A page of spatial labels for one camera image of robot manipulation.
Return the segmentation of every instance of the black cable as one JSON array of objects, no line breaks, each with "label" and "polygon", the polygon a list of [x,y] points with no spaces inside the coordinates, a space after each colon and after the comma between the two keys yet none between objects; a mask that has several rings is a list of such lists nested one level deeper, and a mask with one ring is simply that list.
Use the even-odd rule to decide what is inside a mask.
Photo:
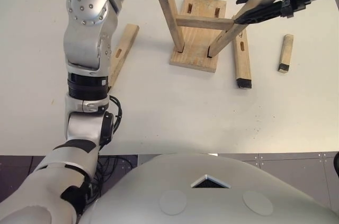
[{"label": "black cable", "polygon": [[27,173],[27,176],[30,175],[30,171],[31,171],[31,168],[32,168],[32,164],[33,164],[33,156],[31,157],[31,162],[30,162],[30,168],[28,169],[28,173]]},{"label": "black cable", "polygon": [[339,177],[339,152],[334,156],[333,159],[334,169]]},{"label": "black cable", "polygon": [[[112,168],[109,168],[112,159],[114,159],[113,165],[112,165]],[[118,166],[119,159],[127,162],[130,168],[133,169],[132,162],[124,157],[121,157],[121,156],[99,156],[98,157],[96,172],[95,172],[95,176],[92,182],[93,196],[88,200],[87,205],[92,204],[95,200],[101,197],[103,185],[114,174],[114,171],[116,170]]]},{"label": "black cable", "polygon": [[115,121],[113,125],[113,134],[114,134],[117,131],[120,125],[121,119],[122,119],[122,108],[121,108],[120,101],[116,97],[110,95],[110,101],[113,102],[118,107],[118,115],[115,116],[117,120]]}]

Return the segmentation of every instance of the rectangular mortise hole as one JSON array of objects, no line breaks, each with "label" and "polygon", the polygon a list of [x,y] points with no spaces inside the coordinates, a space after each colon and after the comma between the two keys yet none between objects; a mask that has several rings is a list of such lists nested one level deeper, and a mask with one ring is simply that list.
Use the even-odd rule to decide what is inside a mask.
[{"label": "rectangular mortise hole", "polygon": [[218,18],[220,13],[220,8],[216,8],[216,11],[214,12],[214,17]]},{"label": "rectangular mortise hole", "polygon": [[192,4],[192,3],[189,3],[189,8],[187,9],[187,13],[191,14],[191,12],[192,12],[192,7],[193,7],[193,4]]},{"label": "rectangular mortise hole", "polygon": [[121,54],[121,49],[119,48],[118,51],[115,53],[115,57],[119,58],[120,54]]},{"label": "rectangular mortise hole", "polygon": [[245,46],[244,46],[244,42],[243,42],[243,41],[240,42],[240,49],[241,49],[242,51],[245,51]]}]

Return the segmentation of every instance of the wooden stick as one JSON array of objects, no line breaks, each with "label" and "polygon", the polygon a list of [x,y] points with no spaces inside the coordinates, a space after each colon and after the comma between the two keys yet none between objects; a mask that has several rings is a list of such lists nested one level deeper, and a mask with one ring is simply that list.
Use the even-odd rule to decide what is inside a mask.
[{"label": "wooden stick", "polygon": [[137,37],[138,31],[139,26],[135,24],[127,24],[125,27],[119,44],[115,49],[114,55],[111,57],[111,67],[108,80],[109,90],[114,86],[114,83],[118,78],[122,65]]},{"label": "wooden stick", "polygon": [[[258,5],[265,5],[273,3],[275,0],[248,0],[247,3],[236,14],[235,18],[238,18],[243,13]],[[216,56],[222,49],[227,46],[239,33],[241,33],[248,25],[234,24],[228,31],[222,31],[214,40],[209,48],[208,57]]]},{"label": "wooden stick", "polygon": [[175,0],[159,0],[163,10],[169,31],[172,35],[176,51],[182,52],[184,49],[185,41],[182,34],[182,29],[176,23],[176,16],[178,14]]},{"label": "wooden stick", "polygon": [[239,88],[252,88],[247,33],[244,29],[233,40],[236,80]]},{"label": "wooden stick", "polygon": [[280,64],[278,71],[281,73],[287,73],[290,69],[292,47],[293,47],[294,36],[291,34],[286,34],[284,36],[284,41],[282,43]]},{"label": "wooden stick", "polygon": [[232,19],[220,19],[217,17],[205,17],[205,16],[189,16],[178,15],[176,17],[176,23],[179,26],[215,29],[215,30],[229,30],[234,22]]}]

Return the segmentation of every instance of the dark floor panel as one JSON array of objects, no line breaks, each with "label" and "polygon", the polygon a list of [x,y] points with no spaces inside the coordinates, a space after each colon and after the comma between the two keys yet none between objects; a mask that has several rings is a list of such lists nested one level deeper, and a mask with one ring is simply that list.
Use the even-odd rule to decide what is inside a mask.
[{"label": "dark floor panel", "polygon": [[27,177],[29,167],[0,168],[0,202],[16,191]]},{"label": "dark floor panel", "polygon": [[326,158],[324,165],[331,208],[333,211],[339,213],[339,177],[335,172],[333,159],[334,158]]},{"label": "dark floor panel", "polygon": [[31,156],[0,156],[0,166],[2,167],[29,167]]},{"label": "dark floor panel", "polygon": [[[133,168],[138,166],[138,156],[137,155],[119,155],[119,157],[130,161]],[[106,162],[106,160],[107,160],[107,155],[101,155],[99,157],[99,161],[102,165]],[[110,165],[113,165],[113,162],[114,162],[114,158],[111,158],[110,162],[109,162]],[[118,159],[117,165],[129,165],[129,164],[127,163],[127,161],[125,161],[123,159]]]},{"label": "dark floor panel", "polygon": [[111,178],[104,183],[102,188],[102,194],[106,193],[111,187],[113,187],[120,179],[122,179],[126,175],[126,166],[118,165],[115,168],[115,171]]},{"label": "dark floor panel", "polygon": [[259,160],[284,160],[284,159],[316,159],[322,158],[323,153],[286,153],[286,154],[259,154]]},{"label": "dark floor panel", "polygon": [[334,156],[337,154],[337,151],[328,151],[323,153],[324,158],[334,158]]},{"label": "dark floor panel", "polygon": [[32,167],[37,167],[45,156],[33,156]]},{"label": "dark floor panel", "polygon": [[323,159],[268,160],[261,169],[331,207]]},{"label": "dark floor panel", "polygon": [[258,154],[218,154],[219,157],[241,160],[242,162],[251,162],[258,160]]},{"label": "dark floor panel", "polygon": [[257,168],[260,168],[259,162],[245,162],[245,163],[248,163],[248,164],[250,164],[250,165],[252,165],[252,166],[255,166],[255,167],[257,167]]}]

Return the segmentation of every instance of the wooden peg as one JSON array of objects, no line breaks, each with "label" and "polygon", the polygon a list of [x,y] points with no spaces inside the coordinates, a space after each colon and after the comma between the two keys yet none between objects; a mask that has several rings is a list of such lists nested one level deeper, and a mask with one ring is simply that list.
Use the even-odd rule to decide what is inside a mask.
[{"label": "wooden peg", "polygon": [[284,36],[284,41],[282,43],[280,63],[278,71],[281,73],[287,73],[290,69],[292,47],[293,47],[294,36],[291,34],[286,34]]},{"label": "wooden peg", "polygon": [[244,29],[233,40],[235,73],[237,85],[242,89],[252,88],[251,67],[249,64],[247,33]]}]

